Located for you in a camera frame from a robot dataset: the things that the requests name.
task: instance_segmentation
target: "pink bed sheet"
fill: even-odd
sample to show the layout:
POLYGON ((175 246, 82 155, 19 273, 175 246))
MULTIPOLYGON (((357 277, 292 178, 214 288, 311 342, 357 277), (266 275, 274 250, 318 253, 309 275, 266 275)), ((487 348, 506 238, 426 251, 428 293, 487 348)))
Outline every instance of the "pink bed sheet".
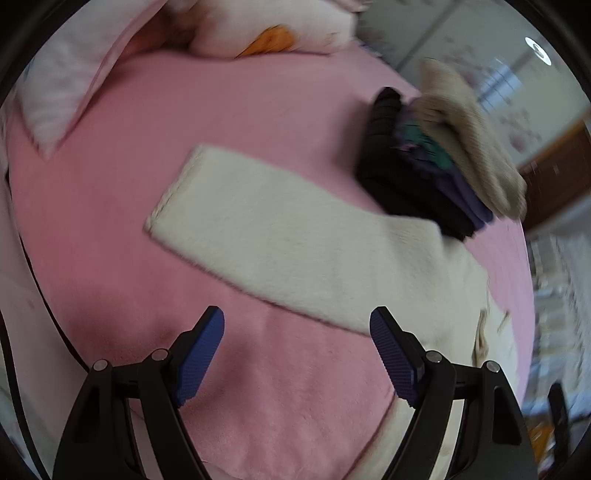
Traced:
MULTIPOLYGON (((225 337, 182 415, 202 458, 238 478, 340 480, 378 428, 392 387, 369 338, 243 294, 151 241, 142 225, 200 142, 379 211, 352 169, 371 99, 385 85, 417 95, 353 45, 331 57, 233 61, 159 51, 115 68, 50 161, 18 114, 12 123, 24 244, 88 363, 138 361, 190 329, 207 305, 224 310, 225 337)), ((534 312, 521 226, 497 221, 467 246, 512 313, 522 397, 534 312)))

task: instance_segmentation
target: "purple clothing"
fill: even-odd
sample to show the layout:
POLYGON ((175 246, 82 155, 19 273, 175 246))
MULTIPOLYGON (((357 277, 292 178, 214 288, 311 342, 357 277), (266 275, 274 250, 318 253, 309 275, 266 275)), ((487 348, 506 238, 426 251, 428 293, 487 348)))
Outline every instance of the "purple clothing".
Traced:
MULTIPOLYGON (((408 108, 403 109, 397 125, 402 125, 412 118, 412 112, 408 108)), ((476 196, 455 164, 446 170, 440 169, 430 160, 429 153, 422 146, 401 138, 398 127, 394 131, 394 137, 397 140, 396 148, 403 153, 401 157, 407 160, 421 177, 430 180, 437 190, 457 205, 474 223, 476 230, 481 230, 486 223, 493 221, 494 215, 476 196)))

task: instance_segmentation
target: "blue gripper pad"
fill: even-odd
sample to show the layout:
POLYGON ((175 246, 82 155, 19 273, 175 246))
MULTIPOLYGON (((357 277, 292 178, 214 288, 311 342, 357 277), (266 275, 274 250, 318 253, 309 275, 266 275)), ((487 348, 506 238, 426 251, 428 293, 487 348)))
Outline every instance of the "blue gripper pad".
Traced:
POLYGON ((413 407, 417 404, 417 370, 399 343, 405 342, 405 332, 398 326, 386 307, 378 307, 369 318, 369 333, 382 358, 396 394, 413 407))
POLYGON ((206 322, 205 327, 178 368, 176 400, 179 407, 197 394, 205 372, 212 362, 213 354, 222 340, 223 312, 217 307, 209 308, 211 309, 210 314, 208 316, 204 314, 195 329, 200 327, 201 322, 206 322))

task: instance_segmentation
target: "stack of clothes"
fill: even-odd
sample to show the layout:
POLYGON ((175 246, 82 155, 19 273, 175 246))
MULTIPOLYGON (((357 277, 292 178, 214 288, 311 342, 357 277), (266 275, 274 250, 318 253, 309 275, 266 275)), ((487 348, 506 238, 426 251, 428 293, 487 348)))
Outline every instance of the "stack of clothes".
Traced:
POLYGON ((494 217, 525 216, 525 181, 501 147, 471 88, 424 60, 422 97, 403 105, 385 87, 375 99, 356 176, 392 215, 435 221, 463 241, 494 217))

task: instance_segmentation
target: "white pillow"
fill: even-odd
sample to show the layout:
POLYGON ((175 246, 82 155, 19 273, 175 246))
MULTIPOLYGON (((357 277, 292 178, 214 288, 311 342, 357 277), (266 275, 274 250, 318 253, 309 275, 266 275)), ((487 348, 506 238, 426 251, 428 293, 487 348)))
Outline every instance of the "white pillow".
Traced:
POLYGON ((165 0, 91 0, 42 46, 18 89, 24 121, 44 156, 80 119, 131 37, 165 0))
POLYGON ((355 32, 355 16, 324 0, 199 0, 182 15, 196 26, 189 50, 208 57, 329 54, 344 48, 355 32))

